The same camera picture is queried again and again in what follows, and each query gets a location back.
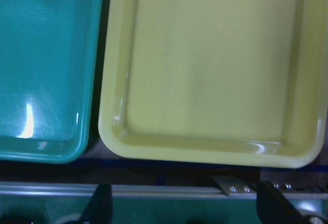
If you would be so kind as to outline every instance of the bolt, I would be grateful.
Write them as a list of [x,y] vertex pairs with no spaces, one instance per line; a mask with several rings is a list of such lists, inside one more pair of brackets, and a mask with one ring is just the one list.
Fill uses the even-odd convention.
[[283,184],[283,186],[284,186],[284,188],[286,190],[291,190],[292,189],[292,185],[291,184],[285,183],[285,184]]
[[247,192],[247,193],[250,193],[250,192],[251,192],[251,189],[250,189],[249,187],[244,187],[243,189],[244,189],[244,191]]
[[317,216],[312,216],[310,219],[309,219],[309,222],[311,224],[323,224],[323,221],[317,217]]
[[229,187],[229,190],[232,192],[232,193],[236,193],[237,192],[237,189],[235,187]]

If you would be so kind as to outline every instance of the tray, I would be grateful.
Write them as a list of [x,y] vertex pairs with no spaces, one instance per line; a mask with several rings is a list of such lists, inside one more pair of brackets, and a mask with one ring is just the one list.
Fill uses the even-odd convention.
[[101,1],[0,3],[0,159],[61,164],[84,151]]
[[111,0],[99,133],[123,157],[296,168],[324,137],[328,0]]

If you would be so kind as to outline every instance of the teal tray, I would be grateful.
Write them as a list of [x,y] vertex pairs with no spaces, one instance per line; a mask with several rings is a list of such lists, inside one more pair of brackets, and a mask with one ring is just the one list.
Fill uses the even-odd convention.
[[88,143],[102,0],[1,0],[0,159],[63,164]]

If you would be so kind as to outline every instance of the yellow tray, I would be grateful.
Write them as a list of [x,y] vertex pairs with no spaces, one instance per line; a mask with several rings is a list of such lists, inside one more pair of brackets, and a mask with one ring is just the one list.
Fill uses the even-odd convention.
[[324,137],[328,0],[111,0],[99,132],[130,158],[296,168]]

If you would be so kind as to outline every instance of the plastic tray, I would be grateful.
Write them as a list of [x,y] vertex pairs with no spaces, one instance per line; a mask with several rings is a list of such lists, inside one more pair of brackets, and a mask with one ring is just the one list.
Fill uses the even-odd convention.
[[111,0],[99,132],[124,157],[296,168],[324,137],[328,0]]
[[101,1],[1,1],[0,159],[59,164],[84,151]]

